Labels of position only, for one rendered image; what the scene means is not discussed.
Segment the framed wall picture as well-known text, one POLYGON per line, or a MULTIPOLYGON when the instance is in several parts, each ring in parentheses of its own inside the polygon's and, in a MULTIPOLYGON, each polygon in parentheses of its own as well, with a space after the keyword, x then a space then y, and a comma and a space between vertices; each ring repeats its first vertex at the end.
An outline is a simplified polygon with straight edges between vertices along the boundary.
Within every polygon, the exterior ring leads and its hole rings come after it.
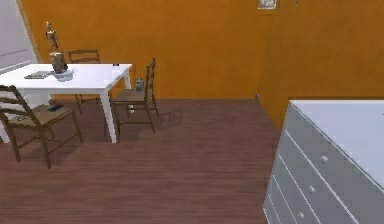
POLYGON ((259 0, 260 10, 273 10, 277 6, 277 0, 259 0))

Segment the grey book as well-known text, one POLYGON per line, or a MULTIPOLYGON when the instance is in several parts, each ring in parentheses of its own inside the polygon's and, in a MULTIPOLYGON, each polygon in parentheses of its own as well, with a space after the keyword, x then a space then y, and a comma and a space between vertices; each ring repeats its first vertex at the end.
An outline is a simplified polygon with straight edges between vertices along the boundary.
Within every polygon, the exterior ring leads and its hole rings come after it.
POLYGON ((45 79, 48 76, 53 75, 53 74, 54 74, 53 71, 37 71, 37 72, 34 72, 32 74, 25 76, 24 78, 25 79, 45 79))

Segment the pale grey window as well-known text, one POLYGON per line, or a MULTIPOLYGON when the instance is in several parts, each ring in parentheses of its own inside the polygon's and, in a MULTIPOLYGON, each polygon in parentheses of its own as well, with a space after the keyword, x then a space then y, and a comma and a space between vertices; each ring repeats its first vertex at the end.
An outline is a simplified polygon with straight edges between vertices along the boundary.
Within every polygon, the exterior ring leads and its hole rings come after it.
POLYGON ((16 0, 0 0, 0 74, 36 62, 16 0))

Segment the white chest of drawers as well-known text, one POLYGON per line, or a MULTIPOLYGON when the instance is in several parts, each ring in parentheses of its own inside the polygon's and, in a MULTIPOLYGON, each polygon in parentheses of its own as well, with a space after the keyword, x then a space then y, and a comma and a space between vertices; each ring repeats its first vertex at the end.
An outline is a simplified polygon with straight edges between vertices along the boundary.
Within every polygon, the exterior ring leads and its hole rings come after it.
POLYGON ((384 224, 384 100, 289 102, 267 224, 384 224))

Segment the brown figure statue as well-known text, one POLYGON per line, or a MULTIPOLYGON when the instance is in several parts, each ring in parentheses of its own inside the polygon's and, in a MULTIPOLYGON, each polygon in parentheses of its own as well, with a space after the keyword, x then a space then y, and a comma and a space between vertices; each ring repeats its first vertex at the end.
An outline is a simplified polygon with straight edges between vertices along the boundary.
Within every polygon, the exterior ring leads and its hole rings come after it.
POLYGON ((46 37, 51 46, 51 52, 49 53, 49 56, 53 70, 57 74, 63 73, 68 70, 68 66, 63 53, 59 49, 57 33, 53 30, 53 27, 49 22, 46 22, 46 28, 46 37))

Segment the brown wooden chair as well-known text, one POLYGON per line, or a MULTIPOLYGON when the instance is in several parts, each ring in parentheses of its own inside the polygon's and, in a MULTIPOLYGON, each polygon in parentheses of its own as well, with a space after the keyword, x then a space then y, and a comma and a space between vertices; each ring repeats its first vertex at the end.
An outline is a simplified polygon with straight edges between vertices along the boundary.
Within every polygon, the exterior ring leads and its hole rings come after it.
POLYGON ((21 161, 20 149, 33 140, 41 142, 43 158, 48 169, 51 168, 50 155, 59 147, 68 143, 75 137, 84 142, 80 125, 75 111, 72 108, 63 107, 55 112, 49 112, 49 105, 38 105, 31 108, 19 90, 14 86, 0 85, 0 124, 3 125, 17 162, 21 161), (20 116, 27 117, 26 120, 18 121, 20 116), (56 137, 52 126, 67 117, 71 117, 75 126, 75 132, 67 139, 56 137), (23 129, 36 132, 36 135, 19 144, 15 130, 23 129))
POLYGON ((151 111, 156 112, 156 116, 160 117, 154 94, 156 59, 153 58, 147 65, 144 88, 141 91, 123 90, 116 98, 111 100, 111 108, 117 127, 117 142, 120 142, 121 127, 127 124, 149 124, 152 131, 155 131, 154 122, 151 116, 151 111), (143 110, 148 116, 147 121, 122 121, 119 118, 117 108, 125 107, 126 111, 143 110))
MULTIPOLYGON (((100 64, 99 51, 97 49, 77 49, 69 50, 68 57, 71 64, 100 64)), ((75 95, 76 103, 80 112, 83 115, 82 104, 87 102, 87 99, 83 98, 82 94, 75 95)))

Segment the white dining table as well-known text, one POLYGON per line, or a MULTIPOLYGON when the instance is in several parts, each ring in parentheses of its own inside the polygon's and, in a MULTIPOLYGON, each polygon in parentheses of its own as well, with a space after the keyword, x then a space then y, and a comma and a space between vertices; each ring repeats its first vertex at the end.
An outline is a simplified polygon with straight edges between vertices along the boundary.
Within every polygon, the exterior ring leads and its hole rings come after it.
POLYGON ((131 64, 69 64, 73 72, 71 80, 60 82, 53 75, 45 79, 25 79, 38 71, 51 71, 51 64, 29 64, 0 75, 0 85, 14 85, 23 96, 30 96, 29 104, 47 104, 54 94, 97 94, 100 96, 112 143, 117 142, 110 106, 109 91, 121 79, 131 88, 129 70, 131 64))

